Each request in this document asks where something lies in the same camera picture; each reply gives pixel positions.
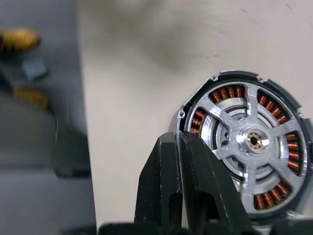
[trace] copper coil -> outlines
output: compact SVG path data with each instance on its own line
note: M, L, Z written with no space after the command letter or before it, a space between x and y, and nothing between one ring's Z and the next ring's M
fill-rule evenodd
M272 101L268 101L268 104L265 106L267 110L271 111L274 107L274 103Z
M195 134L197 134L197 135L199 135L199 134L200 134L200 129L191 127L191 132L192 132L192 133L195 133Z
M283 124L285 121L287 121L287 118L285 115L281 115L277 120L279 124Z
M201 126L201 121L196 118L193 118L191 124L195 126Z
M296 142L288 142L288 148L292 150L297 150L299 146Z
M285 188L285 186L283 186L282 183L279 183L277 185L277 188L281 192L281 194L283 194L283 195L287 195L288 194L288 190Z
M265 204L264 204L263 199L260 195L256 195L255 200L256 200L257 209L262 210L265 208Z
M200 120L202 120L202 119L204 119L204 117L205 117L205 112L203 112L203 111L201 111L201 110L196 110L195 111L195 116L197 116L198 118L200 118Z
M299 169L299 163L295 163L293 161L288 161L288 166L289 166L289 168L294 169L294 170Z
M235 91L233 87L227 87L227 91L230 98L235 97Z
M264 200L265 200L267 207L273 207L274 206L273 199L268 192L263 193L263 197L264 197Z
M282 200L282 197L280 196L279 192L278 192L276 189L273 188L273 189L270 191L270 193L271 193L271 195L273 196L273 198L274 198L274 200L275 200L276 202L279 202L279 201Z
M223 88L223 87L220 88L220 95L221 95L222 99L228 98L225 88Z
M273 112L272 112L272 114L274 115L274 117L277 117L278 115L280 115L280 109L278 108L278 107L276 107L274 110L273 110Z
M240 87L236 87L236 97L243 97L243 91Z
M259 104L264 106L265 102L266 102L266 97L264 95L262 95L261 98L260 98Z
M219 102L219 101L221 100L221 98L220 98L220 96L219 96L219 94L218 94L217 91L212 92L211 95L212 95L212 99L213 99L215 102Z
M295 153L295 152L289 152L289 158L292 160L299 160L299 153Z
M287 138L288 141L292 141L292 140L296 139L295 134L286 135L286 138Z

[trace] aluminum spoke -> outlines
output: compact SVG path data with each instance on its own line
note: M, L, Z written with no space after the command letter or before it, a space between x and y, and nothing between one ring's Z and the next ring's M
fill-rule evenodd
M301 131L301 127L296 118L292 118L291 120L268 130L272 138L285 135L292 131Z
M277 172L280 174L282 178L288 181L294 188L298 187L302 180L300 177L296 176L286 165L286 162L272 157L268 162Z
M258 87L254 86L253 84L247 84L246 85L246 90L247 90L247 114L250 118L257 119L258 117L258 98L257 98L257 92L258 92Z
M214 149L212 152L219 160L223 160L229 156L233 155L232 147L231 146L224 146L222 148Z
M256 209L254 208L253 203L253 192L256 184L256 167L251 165L246 165L244 172L245 181L242 184L241 195L242 202L247 213L255 213Z
M203 97L199 103L198 107L203 108L210 115L216 117L219 121L221 121L228 128L238 128L238 122L233 119L228 113L226 113L223 109L216 106L209 98Z

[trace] white surface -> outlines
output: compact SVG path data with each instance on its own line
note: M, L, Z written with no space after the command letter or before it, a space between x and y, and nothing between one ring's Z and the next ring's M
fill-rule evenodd
M311 0L80 2L98 226L132 221L139 174L174 112L220 70L271 77L311 109Z

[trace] center bore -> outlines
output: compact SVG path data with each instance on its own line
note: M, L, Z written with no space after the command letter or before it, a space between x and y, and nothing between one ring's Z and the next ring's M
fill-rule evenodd
M252 137L250 139L251 144L256 145L258 143L258 140L255 137Z
M248 143L251 148L259 149L262 147L262 138L258 133L251 132L248 134Z

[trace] black outer ring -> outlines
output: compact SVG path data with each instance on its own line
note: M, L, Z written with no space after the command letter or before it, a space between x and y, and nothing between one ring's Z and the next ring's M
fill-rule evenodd
M262 215L257 215L255 218L251 218L252 221L257 222L257 225L268 225L272 224L273 219L279 219L286 217L287 210L296 210L299 205L302 194L305 192L306 187L309 184L310 178L312 178L313 172L310 169L310 164L313 162L313 125L310 119L304 119L298 117L297 112L301 105L293 98L291 94L289 94L284 88L275 83L272 80L265 81L263 83L259 82L258 74L246 71L227 71L221 72L218 76L217 81L208 80L199 91L189 100L189 102L184 106L183 110L187 114L184 119L180 120L179 130L187 129L187 120L191 117L191 112L196 103L200 100L200 98L205 95L205 93L211 88L228 82L249 82L256 84L260 87L265 88L266 90L271 91L276 96L280 97L280 99L288 105L292 113L298 119L302 131L304 133L304 138L308 150L308 167L307 174L304 179L303 185L297 195L282 209L277 210L276 212L269 212Z

